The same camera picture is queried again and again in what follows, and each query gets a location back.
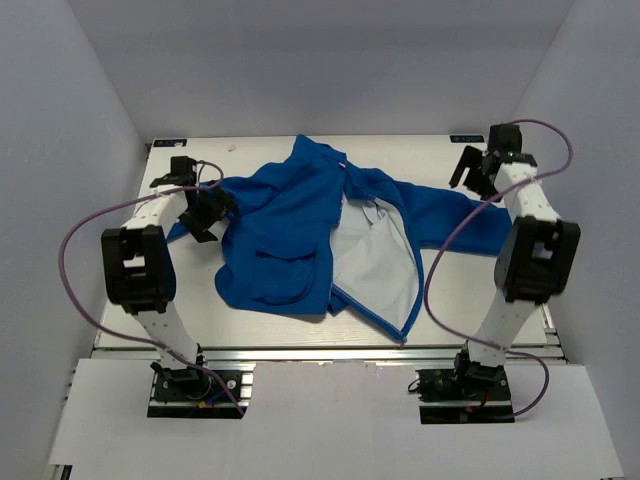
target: white platform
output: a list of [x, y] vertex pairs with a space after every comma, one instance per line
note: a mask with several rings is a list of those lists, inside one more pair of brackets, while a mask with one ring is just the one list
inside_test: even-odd
[[[242, 420], [150, 419], [147, 361], [82, 360], [50, 463], [71, 480], [599, 479], [622, 475], [584, 367], [515, 424], [420, 425], [412, 367], [260, 364]], [[535, 366], [507, 366], [515, 407]]]
[[[464, 144], [452, 144], [446, 135], [436, 136], [331, 136], [313, 137], [347, 153], [359, 167], [378, 167], [397, 180], [448, 188], [451, 173]], [[153, 148], [141, 193], [151, 181], [169, 171], [170, 157], [188, 155], [217, 163], [227, 176], [250, 176], [268, 162], [282, 162], [293, 146], [293, 137], [188, 139], [185, 147]], [[203, 179], [215, 178], [206, 169]], [[458, 187], [460, 192], [467, 192]], [[203, 347], [317, 347], [395, 346], [383, 333], [356, 312], [347, 309], [336, 317], [283, 317], [229, 308], [218, 296], [213, 278], [223, 265], [219, 243], [199, 245], [191, 237], [170, 245], [178, 277], [176, 306], [192, 337]], [[435, 250], [422, 250], [425, 272]], [[440, 319], [454, 328], [474, 333], [491, 304], [494, 258], [447, 253], [436, 272], [431, 298]], [[145, 336], [142, 327], [120, 307], [107, 304], [103, 323], [117, 331]], [[516, 345], [546, 342], [542, 315], [537, 311], [516, 338]], [[430, 321], [424, 308], [408, 337], [409, 346], [459, 345], [460, 340]], [[107, 335], [100, 347], [131, 346]]]

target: black mounting plate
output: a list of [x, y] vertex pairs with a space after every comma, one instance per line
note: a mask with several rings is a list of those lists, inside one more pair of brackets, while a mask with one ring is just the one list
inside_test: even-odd
[[420, 423], [433, 424], [473, 424], [473, 423], [513, 423], [513, 418], [499, 418], [513, 413], [508, 405], [492, 405], [491, 402], [511, 401], [509, 383], [504, 377], [489, 390], [489, 402], [482, 408], [455, 405], [459, 401], [482, 401], [486, 392], [465, 392], [454, 380], [453, 369], [418, 370], [418, 386], [415, 391], [423, 402], [420, 405]]
[[[234, 398], [240, 401], [240, 391], [242, 389], [242, 371], [241, 370], [215, 370], [224, 382], [233, 380], [236, 385], [230, 388]], [[211, 389], [207, 395], [202, 398], [189, 398], [181, 390], [172, 386], [170, 382], [165, 382], [162, 378], [158, 379], [157, 375], [153, 378], [153, 395], [151, 400], [155, 401], [153, 405], [149, 405], [147, 409], [147, 417], [149, 418], [240, 418], [240, 413], [231, 405], [226, 395], [220, 396], [214, 405], [207, 405], [203, 408], [199, 407], [202, 400], [219, 393], [222, 387], [215, 379], [211, 379]]]

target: blue jacket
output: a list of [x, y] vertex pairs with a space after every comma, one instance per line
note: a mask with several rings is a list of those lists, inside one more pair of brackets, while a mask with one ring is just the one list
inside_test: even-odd
[[[303, 135], [285, 162], [226, 178], [222, 188], [239, 209], [215, 277], [230, 306], [335, 314], [351, 305], [401, 342], [422, 305], [420, 248], [440, 247], [478, 203], [358, 168]], [[497, 255], [510, 228], [506, 210], [490, 206], [451, 250]], [[168, 240], [184, 232], [176, 225]]]

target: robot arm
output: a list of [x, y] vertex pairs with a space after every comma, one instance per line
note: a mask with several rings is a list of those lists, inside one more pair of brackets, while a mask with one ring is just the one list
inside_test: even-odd
[[[217, 240], [208, 231], [229, 211], [237, 214], [233, 201], [214, 189], [215, 198], [203, 191], [163, 195], [178, 186], [195, 186], [197, 162], [189, 157], [172, 157], [171, 172], [155, 179], [149, 193], [156, 198], [143, 203], [121, 228], [102, 234], [102, 256], [107, 296], [121, 305], [157, 340], [185, 360], [202, 364], [200, 347], [193, 341], [173, 299], [176, 275], [167, 247], [166, 234], [180, 219], [198, 242]], [[208, 388], [210, 380], [202, 372], [184, 367], [165, 350], [158, 348], [160, 363], [152, 367], [167, 382], [187, 393]]]
[[[518, 126], [492, 126], [488, 151], [466, 147], [451, 186], [457, 185], [465, 168], [469, 173], [464, 184], [483, 199], [532, 178], [537, 164], [521, 148]], [[560, 218], [539, 183], [511, 191], [504, 202], [513, 226], [496, 261], [495, 296], [474, 337], [506, 349], [534, 310], [564, 290], [580, 228]], [[504, 378], [505, 360], [504, 351], [467, 342], [456, 357], [456, 377], [490, 389]]]

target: gray wall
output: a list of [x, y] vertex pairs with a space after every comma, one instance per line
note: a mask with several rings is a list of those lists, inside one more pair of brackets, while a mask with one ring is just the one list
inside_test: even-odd
[[473, 132], [514, 112], [572, 0], [70, 0], [154, 136]]
[[[587, 366], [629, 479], [640, 479], [639, 20], [634, 0], [578, 0], [515, 115], [551, 121], [575, 145], [572, 168], [545, 182], [583, 232], [552, 310], [568, 355]], [[524, 133], [541, 169], [564, 161], [553, 133]]]
[[[60, 240], [140, 181], [142, 142], [64, 0], [0, 5], [0, 476], [40, 478], [66, 383], [94, 332], [63, 293]], [[70, 247], [80, 298], [99, 314], [94, 222]]]

